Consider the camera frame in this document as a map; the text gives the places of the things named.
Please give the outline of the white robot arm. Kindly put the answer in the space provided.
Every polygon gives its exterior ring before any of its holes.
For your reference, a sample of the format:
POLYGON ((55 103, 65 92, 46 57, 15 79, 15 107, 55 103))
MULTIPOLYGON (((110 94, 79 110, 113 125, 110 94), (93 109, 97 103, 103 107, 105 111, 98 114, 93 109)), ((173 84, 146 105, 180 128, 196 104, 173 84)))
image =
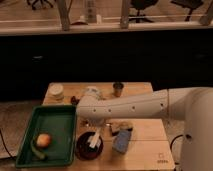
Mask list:
POLYGON ((102 100, 100 90, 87 87, 77 115, 109 118, 170 118, 184 120, 180 156, 182 171, 213 171, 213 87, 188 87, 102 100))

